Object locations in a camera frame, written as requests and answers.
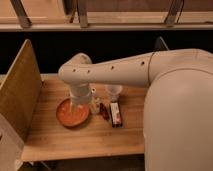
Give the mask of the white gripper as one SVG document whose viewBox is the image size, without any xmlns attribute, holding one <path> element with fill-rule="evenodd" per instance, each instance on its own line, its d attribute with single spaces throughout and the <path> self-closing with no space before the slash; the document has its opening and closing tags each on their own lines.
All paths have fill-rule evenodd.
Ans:
<svg viewBox="0 0 213 171">
<path fill-rule="evenodd" d="M 89 84 L 70 86 L 70 104 L 74 110 L 78 105 L 88 104 L 92 99 L 92 92 Z"/>
</svg>

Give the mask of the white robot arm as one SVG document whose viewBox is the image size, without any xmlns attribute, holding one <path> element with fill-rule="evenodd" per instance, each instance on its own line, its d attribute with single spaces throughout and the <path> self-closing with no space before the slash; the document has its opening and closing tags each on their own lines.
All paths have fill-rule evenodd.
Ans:
<svg viewBox="0 0 213 171">
<path fill-rule="evenodd" d="M 76 103 L 91 83 L 146 87 L 145 171 L 213 171 L 213 53 L 155 51 L 94 64 L 80 53 L 58 75 Z"/>
</svg>

